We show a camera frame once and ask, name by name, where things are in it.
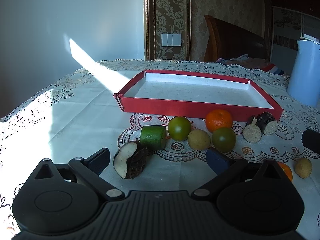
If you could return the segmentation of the green tomato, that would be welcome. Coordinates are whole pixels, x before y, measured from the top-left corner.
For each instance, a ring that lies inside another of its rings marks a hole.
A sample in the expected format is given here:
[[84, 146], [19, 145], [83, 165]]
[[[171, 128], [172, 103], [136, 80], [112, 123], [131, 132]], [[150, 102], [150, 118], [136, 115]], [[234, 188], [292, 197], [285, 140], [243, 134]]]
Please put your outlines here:
[[191, 132], [191, 122], [185, 117], [176, 116], [169, 121], [168, 132], [172, 139], [185, 141]]
[[212, 133], [212, 143], [218, 151], [230, 152], [236, 145], [236, 134], [231, 128], [219, 128]]

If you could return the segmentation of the orange mandarin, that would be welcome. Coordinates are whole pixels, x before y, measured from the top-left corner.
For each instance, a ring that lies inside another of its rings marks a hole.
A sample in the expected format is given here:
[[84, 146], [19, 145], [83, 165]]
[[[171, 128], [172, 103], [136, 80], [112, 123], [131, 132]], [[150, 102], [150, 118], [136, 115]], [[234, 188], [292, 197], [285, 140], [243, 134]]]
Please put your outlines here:
[[232, 128], [233, 118], [228, 111], [224, 109], [215, 109], [206, 115], [205, 124], [208, 131], [213, 133], [215, 130], [223, 127]]
[[293, 182], [293, 174], [292, 174], [292, 171], [291, 171], [291, 168], [286, 165], [285, 163], [281, 163], [281, 162], [278, 162], [278, 165], [281, 167], [281, 169], [284, 171], [284, 173], [287, 175], [287, 177], [289, 178], [289, 180], [291, 182]]

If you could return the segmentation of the dark cut water chestnut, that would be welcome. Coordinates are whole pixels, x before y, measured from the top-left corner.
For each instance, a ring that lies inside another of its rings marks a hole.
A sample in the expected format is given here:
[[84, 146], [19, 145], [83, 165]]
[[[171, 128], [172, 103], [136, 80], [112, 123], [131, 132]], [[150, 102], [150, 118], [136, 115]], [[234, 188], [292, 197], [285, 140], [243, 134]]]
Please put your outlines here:
[[144, 170], [148, 152], [148, 148], [138, 141], [126, 143], [114, 156], [114, 170], [123, 179], [136, 178]]

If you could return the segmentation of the dark sugarcane piece back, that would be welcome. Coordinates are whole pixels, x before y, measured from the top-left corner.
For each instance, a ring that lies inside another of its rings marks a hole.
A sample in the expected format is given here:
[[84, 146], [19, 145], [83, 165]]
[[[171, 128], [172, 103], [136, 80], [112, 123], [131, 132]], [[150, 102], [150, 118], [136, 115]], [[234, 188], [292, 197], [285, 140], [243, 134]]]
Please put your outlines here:
[[259, 114], [256, 125], [264, 135], [272, 135], [278, 129], [278, 122], [270, 112]]

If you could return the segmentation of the green cucumber piece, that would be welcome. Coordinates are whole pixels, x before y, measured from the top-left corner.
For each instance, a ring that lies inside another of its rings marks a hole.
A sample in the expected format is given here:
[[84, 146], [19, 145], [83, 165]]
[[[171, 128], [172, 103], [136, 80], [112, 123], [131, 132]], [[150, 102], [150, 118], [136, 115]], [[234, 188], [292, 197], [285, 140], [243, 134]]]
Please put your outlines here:
[[144, 126], [140, 133], [140, 143], [151, 150], [161, 150], [166, 146], [166, 137], [165, 126]]

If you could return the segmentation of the light blue kettle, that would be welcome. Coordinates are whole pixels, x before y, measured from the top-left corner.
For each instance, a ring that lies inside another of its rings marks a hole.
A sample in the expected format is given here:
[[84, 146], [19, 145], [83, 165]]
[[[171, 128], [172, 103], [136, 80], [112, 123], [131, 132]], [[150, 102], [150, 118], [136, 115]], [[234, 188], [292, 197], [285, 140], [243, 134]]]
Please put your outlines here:
[[287, 87], [288, 94], [304, 105], [316, 107], [319, 101], [319, 42], [301, 37]]

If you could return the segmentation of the red shallow tray box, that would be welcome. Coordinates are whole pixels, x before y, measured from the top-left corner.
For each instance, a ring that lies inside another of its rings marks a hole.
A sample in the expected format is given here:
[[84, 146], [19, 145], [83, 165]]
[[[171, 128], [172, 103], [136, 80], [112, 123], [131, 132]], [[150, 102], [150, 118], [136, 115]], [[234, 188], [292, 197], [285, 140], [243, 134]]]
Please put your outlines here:
[[214, 109], [234, 121], [270, 112], [279, 120], [282, 107], [254, 81], [227, 75], [146, 69], [114, 97], [124, 112], [205, 118]]

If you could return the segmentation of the bedding with striped pillow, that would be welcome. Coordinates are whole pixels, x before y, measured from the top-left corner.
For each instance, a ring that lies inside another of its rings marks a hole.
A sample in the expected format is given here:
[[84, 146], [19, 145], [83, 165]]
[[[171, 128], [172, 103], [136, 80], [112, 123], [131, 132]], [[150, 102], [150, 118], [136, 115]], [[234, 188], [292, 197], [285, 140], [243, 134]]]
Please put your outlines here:
[[265, 72], [287, 76], [286, 72], [284, 72], [283, 70], [281, 70], [275, 64], [269, 62], [268, 60], [259, 59], [259, 58], [250, 58], [247, 54], [244, 54], [244, 55], [241, 55], [240, 57], [232, 58], [232, 59], [220, 58], [216, 62], [226, 64], [226, 65], [238, 64], [247, 69], [260, 69]]

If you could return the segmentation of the wardrobe with mirrored doors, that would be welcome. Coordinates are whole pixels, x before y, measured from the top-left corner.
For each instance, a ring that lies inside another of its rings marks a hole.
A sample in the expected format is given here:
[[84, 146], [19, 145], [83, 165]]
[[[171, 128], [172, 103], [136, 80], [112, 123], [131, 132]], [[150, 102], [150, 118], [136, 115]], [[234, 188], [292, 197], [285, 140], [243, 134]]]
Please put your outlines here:
[[307, 37], [319, 41], [319, 18], [300, 12], [273, 8], [273, 38], [270, 60], [290, 75], [298, 52], [297, 40]]

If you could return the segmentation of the brown wooden headboard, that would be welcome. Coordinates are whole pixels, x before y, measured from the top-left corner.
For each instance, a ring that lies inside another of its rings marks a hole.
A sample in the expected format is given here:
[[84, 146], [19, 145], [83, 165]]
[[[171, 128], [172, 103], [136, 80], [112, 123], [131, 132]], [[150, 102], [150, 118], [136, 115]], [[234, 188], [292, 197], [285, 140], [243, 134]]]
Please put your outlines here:
[[261, 36], [210, 15], [204, 18], [209, 31], [205, 62], [237, 58], [244, 54], [251, 58], [267, 59], [266, 42]]

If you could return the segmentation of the white wall switch panel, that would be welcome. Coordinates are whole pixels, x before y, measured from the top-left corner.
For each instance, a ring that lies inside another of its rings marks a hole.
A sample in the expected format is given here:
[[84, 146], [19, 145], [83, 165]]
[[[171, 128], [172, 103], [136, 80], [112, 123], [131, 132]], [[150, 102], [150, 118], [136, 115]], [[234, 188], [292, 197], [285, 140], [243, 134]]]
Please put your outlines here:
[[161, 46], [180, 47], [182, 45], [181, 34], [161, 34]]

